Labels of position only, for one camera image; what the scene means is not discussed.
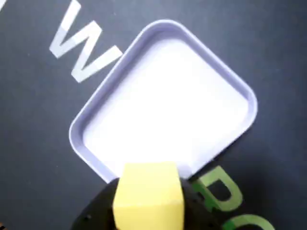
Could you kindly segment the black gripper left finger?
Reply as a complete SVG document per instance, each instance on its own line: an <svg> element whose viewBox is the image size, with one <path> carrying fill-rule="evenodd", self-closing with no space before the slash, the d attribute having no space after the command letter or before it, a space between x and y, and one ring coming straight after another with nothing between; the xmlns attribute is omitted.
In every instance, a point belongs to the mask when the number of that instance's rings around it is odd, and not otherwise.
<svg viewBox="0 0 307 230"><path fill-rule="evenodd" d="M108 183L72 223L71 230L115 230L113 200L118 180Z"/></svg>

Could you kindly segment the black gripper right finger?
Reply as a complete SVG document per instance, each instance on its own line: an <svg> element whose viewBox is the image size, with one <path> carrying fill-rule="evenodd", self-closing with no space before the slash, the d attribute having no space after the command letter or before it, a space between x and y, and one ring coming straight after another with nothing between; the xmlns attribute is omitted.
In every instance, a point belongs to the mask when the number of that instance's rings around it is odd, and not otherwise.
<svg viewBox="0 0 307 230"><path fill-rule="evenodd" d="M191 183L183 180L184 229L185 230L221 230L213 214L204 205L204 197L195 191Z"/></svg>

